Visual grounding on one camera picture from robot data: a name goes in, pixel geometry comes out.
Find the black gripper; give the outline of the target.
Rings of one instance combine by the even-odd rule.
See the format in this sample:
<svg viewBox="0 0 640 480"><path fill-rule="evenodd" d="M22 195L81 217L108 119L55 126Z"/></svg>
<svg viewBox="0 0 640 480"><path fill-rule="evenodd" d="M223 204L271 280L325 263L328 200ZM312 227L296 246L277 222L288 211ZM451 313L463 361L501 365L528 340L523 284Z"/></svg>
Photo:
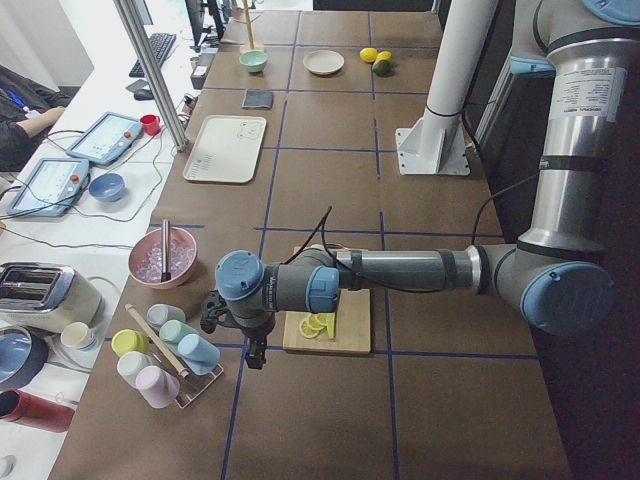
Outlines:
<svg viewBox="0 0 640 480"><path fill-rule="evenodd" d="M261 370L266 364L267 337L275 327L275 314L262 313L256 317L235 317L242 333L248 338L246 364L249 369Z"/></svg>

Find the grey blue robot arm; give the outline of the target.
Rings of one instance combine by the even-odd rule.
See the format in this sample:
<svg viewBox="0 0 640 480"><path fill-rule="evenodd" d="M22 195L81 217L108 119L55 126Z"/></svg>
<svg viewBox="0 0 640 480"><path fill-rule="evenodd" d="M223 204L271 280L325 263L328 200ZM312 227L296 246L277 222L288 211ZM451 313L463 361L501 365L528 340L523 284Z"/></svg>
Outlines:
<svg viewBox="0 0 640 480"><path fill-rule="evenodd" d="M639 58L635 1L520 1L511 70L554 77L530 228L513 244L462 251L335 250L304 244L282 263L238 250L215 270L201 328L235 328L247 365L266 361L278 311L333 312L343 289L408 293L469 288L516 308L533 326L571 335L602 322L614 297L594 234L627 73Z"/></svg>

